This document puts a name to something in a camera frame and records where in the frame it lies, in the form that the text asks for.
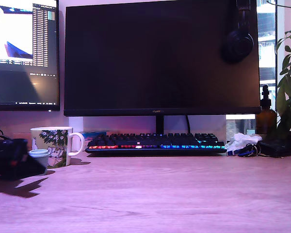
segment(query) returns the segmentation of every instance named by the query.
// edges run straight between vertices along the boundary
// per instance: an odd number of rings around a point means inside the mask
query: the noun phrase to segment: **wooden desk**
[[[87,155],[0,182],[0,233],[291,233],[291,157]]]

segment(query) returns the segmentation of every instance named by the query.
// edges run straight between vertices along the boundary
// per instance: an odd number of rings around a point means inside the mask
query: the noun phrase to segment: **window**
[[[275,13],[276,7],[266,2],[257,0],[258,13],[258,44],[259,44],[259,72],[260,72],[260,95],[262,87],[267,84],[272,101],[272,109],[275,109],[276,98],[276,56],[275,56]],[[254,115],[227,115],[226,116],[226,139],[230,140],[234,134],[252,134],[255,132]]]

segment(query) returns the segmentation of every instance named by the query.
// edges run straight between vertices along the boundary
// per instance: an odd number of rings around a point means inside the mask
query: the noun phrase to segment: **rgb keyboard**
[[[98,135],[88,143],[87,153],[152,151],[170,153],[189,152],[226,152],[224,142],[220,142],[212,133],[125,133]]]

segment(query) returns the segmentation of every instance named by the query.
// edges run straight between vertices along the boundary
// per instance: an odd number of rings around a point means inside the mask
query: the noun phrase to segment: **monitor logo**
[[[153,113],[163,113],[164,111],[163,110],[153,110],[152,112]]]

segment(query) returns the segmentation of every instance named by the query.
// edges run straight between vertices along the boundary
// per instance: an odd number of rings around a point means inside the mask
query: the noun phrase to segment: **black monitor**
[[[59,110],[57,0],[0,0],[0,110]]]
[[[245,14],[254,45],[234,62],[222,44],[238,28],[235,0],[67,7],[64,115],[258,113],[254,0]]]

